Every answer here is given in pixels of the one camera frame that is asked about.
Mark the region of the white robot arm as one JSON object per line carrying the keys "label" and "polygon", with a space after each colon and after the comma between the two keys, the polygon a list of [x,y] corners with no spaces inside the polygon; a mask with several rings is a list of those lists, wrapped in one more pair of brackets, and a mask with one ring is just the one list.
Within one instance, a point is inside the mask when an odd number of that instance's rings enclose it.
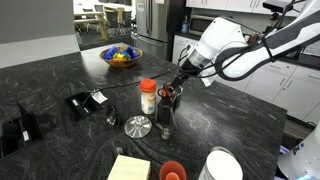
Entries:
{"label": "white robot arm", "polygon": [[258,41],[247,44],[240,24],[228,17],[215,18],[170,83],[174,90],[189,77],[198,78],[205,67],[214,67],[224,80],[239,81],[259,67],[320,38],[320,0],[306,0],[300,15],[278,29],[281,20]]}

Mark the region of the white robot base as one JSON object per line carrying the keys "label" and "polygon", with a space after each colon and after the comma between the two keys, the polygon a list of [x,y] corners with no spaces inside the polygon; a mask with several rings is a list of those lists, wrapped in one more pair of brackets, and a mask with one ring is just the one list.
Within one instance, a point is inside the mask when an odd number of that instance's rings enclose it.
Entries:
{"label": "white robot base", "polygon": [[320,122],[297,146],[278,158],[288,180],[320,180]]}

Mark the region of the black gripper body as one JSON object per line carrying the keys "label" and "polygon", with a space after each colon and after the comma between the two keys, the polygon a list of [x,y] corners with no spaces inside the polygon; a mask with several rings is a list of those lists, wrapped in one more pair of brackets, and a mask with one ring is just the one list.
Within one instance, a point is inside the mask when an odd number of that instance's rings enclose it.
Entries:
{"label": "black gripper body", "polygon": [[178,86],[181,86],[189,77],[197,76],[200,74],[200,72],[200,64],[187,58],[179,70],[179,75],[171,82],[170,86],[172,89],[176,89]]}

